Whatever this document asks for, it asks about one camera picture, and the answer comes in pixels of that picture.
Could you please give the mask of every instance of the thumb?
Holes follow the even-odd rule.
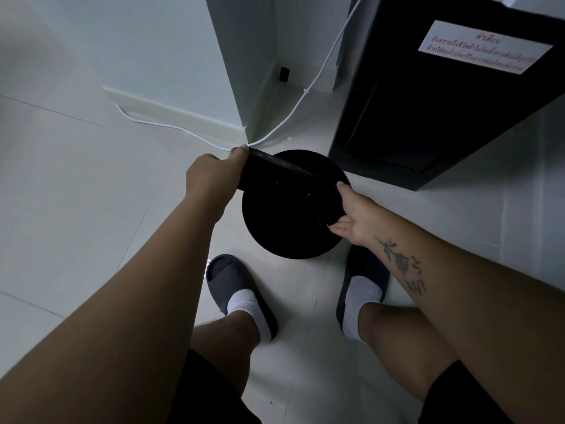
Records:
[[[345,199],[355,193],[351,186],[349,184],[345,184],[343,181],[337,182],[337,190],[340,192],[342,199]]]
[[[233,163],[239,170],[243,170],[245,161],[249,156],[249,147],[247,146],[240,146],[238,147],[228,158],[228,160]]]

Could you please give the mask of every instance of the black slipper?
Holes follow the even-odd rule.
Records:
[[[345,296],[348,293],[349,283],[351,278],[356,275],[362,275],[369,278],[372,282],[378,285],[383,294],[380,302],[385,299],[386,289],[388,287],[390,272],[386,266],[378,260],[371,250],[361,247],[359,245],[351,246],[348,254],[348,261],[345,264],[345,277],[343,278],[343,286],[341,287],[340,298],[337,301],[337,308],[335,316],[340,324],[340,329],[343,332],[343,315],[345,313]]]
[[[230,254],[221,254],[212,259],[206,269],[206,281],[210,294],[212,294],[216,305],[224,315],[228,315],[228,302],[235,292],[250,289],[255,293],[259,307],[271,331],[271,340],[275,338],[279,330],[275,315],[257,289],[255,280],[237,257]]]

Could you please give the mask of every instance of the sock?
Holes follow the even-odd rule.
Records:
[[[253,317],[257,330],[259,331],[259,344],[271,343],[271,330],[265,320],[263,311],[259,307],[255,293],[250,289],[242,289],[235,292],[228,302],[228,314],[234,311],[245,311]]]
[[[356,275],[351,278],[343,313],[342,328],[345,336],[363,342],[359,336],[359,311],[367,302],[379,303],[382,295],[381,288],[366,276]]]

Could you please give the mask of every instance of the tattoo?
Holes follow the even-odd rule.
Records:
[[[421,262],[414,256],[406,257],[404,254],[394,251],[396,244],[392,242],[391,239],[389,239],[389,242],[382,242],[377,237],[375,237],[375,239],[383,246],[389,262],[392,262],[394,259],[394,263],[402,273],[408,290],[421,296],[426,291],[426,286],[422,278],[422,270],[420,269]]]

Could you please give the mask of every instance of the hand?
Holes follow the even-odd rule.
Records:
[[[186,199],[203,199],[207,211],[218,221],[237,190],[248,155],[249,148],[241,146],[228,159],[211,154],[197,157],[187,171]]]
[[[372,237],[372,224],[378,205],[342,181],[337,183],[337,190],[340,191],[346,215],[328,226],[329,230],[347,238],[352,244],[365,246]]]

